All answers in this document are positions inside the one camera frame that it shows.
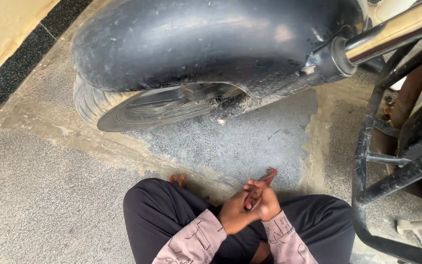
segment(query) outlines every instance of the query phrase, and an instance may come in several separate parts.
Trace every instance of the black mudguard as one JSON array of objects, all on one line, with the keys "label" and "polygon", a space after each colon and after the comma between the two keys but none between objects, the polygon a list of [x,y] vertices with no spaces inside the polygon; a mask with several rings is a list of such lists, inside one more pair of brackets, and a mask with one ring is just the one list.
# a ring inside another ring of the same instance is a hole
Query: black mudguard
[{"label": "black mudguard", "polygon": [[360,33],[366,0],[112,0],[79,27],[74,68],[125,92],[228,83],[260,98],[294,81],[334,36]]}]

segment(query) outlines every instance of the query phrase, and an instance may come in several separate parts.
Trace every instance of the black metal frame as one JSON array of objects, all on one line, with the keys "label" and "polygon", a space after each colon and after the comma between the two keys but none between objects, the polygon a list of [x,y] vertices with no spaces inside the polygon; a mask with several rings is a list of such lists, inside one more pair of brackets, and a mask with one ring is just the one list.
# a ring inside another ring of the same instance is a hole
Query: black metal frame
[{"label": "black metal frame", "polygon": [[[422,156],[410,161],[405,158],[369,152],[369,144],[374,127],[396,138],[400,135],[400,131],[378,120],[375,114],[379,109],[385,90],[422,65],[421,50],[398,69],[395,69],[414,45],[416,43],[397,49],[379,74],[377,84],[372,92],[367,116],[360,129],[358,146],[355,152],[356,168],[353,176],[352,207],[354,228],[362,242],[373,249],[392,255],[407,263],[422,264],[421,248],[373,236],[369,232],[366,223],[366,206],[368,203],[422,179]],[[404,166],[372,186],[366,187],[367,161]]]}]

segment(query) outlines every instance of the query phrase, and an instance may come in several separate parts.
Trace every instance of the wall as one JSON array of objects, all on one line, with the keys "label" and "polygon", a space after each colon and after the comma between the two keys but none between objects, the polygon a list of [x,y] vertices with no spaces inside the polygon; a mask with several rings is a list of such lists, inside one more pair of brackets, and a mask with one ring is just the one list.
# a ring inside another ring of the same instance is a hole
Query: wall
[{"label": "wall", "polygon": [[59,0],[0,0],[0,65]]}]

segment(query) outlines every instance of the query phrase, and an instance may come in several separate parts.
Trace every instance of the gray floor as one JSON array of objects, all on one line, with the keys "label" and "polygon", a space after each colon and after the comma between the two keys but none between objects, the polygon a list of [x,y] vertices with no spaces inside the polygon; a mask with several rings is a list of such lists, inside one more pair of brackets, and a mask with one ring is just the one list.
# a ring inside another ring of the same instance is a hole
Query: gray floor
[{"label": "gray floor", "polygon": [[[219,203],[267,166],[282,196],[350,200],[353,152],[375,78],[318,87],[229,120],[207,116],[148,130],[105,133],[84,124],[72,100],[70,40],[102,5],[94,0],[0,110],[0,263],[131,263],[122,215],[126,190],[145,177],[188,175]],[[379,178],[383,166],[369,170]],[[397,192],[369,207],[372,233],[422,220],[422,200]],[[356,240],[353,264],[395,263]]]}]

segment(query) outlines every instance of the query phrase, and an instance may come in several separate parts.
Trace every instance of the sleeve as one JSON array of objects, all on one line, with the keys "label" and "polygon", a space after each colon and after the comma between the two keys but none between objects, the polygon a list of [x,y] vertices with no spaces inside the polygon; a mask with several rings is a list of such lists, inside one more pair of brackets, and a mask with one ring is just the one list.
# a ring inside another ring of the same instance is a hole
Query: sleeve
[{"label": "sleeve", "polygon": [[275,263],[317,264],[283,211],[263,225]]},{"label": "sleeve", "polygon": [[208,264],[226,231],[208,209],[175,234],[159,251],[153,264]]}]

